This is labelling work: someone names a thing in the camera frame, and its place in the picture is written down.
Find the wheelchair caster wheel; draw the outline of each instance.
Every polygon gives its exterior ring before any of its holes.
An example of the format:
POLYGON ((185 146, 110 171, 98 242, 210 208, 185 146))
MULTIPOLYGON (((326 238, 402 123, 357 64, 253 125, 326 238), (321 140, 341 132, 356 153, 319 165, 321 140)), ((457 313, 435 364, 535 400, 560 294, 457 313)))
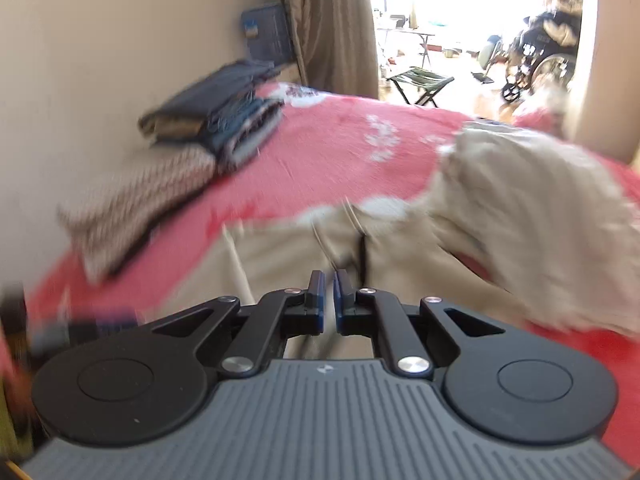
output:
POLYGON ((502 87, 501 94, 502 94, 502 98, 506 102, 513 103, 520 98, 520 95, 522 94, 522 90, 520 90, 520 88, 514 83, 507 83, 505 86, 502 87))

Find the stack of folded clothes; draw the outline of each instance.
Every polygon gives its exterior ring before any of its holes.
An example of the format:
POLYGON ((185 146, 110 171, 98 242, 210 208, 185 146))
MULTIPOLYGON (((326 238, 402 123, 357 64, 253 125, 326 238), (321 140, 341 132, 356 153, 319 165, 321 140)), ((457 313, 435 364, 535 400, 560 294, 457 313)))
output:
POLYGON ((216 173, 203 147, 155 145, 58 207, 89 282, 117 269, 154 221, 195 196, 216 173))
POLYGON ((284 103, 255 88, 277 74, 273 63, 240 60, 189 86, 138 121, 155 140, 148 150, 59 206, 90 282, 117 272, 159 221, 258 153, 284 103))

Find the beige pants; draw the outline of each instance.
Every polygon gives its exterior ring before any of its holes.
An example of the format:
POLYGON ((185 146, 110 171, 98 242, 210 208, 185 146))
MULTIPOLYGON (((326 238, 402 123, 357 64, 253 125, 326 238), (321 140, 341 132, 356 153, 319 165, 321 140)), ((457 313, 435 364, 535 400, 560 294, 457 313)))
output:
MULTIPOLYGON (((223 294, 254 304, 270 290, 306 288, 312 270, 331 272, 339 262, 356 258, 361 233, 367 235, 367 286, 388 290, 402 303, 439 296, 507 322, 520 318, 522 306, 510 293, 485 282, 440 247, 425 213, 411 211, 404 219, 391 220, 350 205, 304 225, 247 222, 225 228, 158 316, 223 294)), ((333 307, 327 305, 325 311, 327 337, 335 331, 333 307)))

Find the bed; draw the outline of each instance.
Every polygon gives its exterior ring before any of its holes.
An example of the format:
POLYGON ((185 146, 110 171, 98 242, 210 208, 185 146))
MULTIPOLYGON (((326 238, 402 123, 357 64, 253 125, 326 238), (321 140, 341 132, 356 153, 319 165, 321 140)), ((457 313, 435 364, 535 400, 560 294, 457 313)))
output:
MULTIPOLYGON (((88 284, 78 256, 66 254, 28 297, 30 319, 113 316, 152 310, 174 290, 238 219, 296 218, 340 203, 384 211, 422 192, 438 150, 468 120, 463 114, 338 96, 284 83, 260 94, 286 101, 279 131, 244 170, 218 181, 178 216, 157 228, 148 246, 114 279, 88 284)), ((640 204, 640 178, 604 161, 640 204)), ((603 362, 620 386, 620 402, 604 441, 640 466, 640 344, 612 332, 531 330, 603 362)))

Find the black circular joint cover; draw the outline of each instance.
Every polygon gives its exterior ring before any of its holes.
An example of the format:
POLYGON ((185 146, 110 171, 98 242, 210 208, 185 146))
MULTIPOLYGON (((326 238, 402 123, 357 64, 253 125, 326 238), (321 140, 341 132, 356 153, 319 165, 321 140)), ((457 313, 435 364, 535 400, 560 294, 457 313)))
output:
POLYGON ((513 328, 468 338, 445 374, 443 393, 483 433, 537 446, 602 434, 618 398, 602 364, 513 328))
POLYGON ((184 338, 135 329, 53 358, 36 375, 32 396, 50 433, 90 446, 132 446, 185 423, 207 385, 184 338))

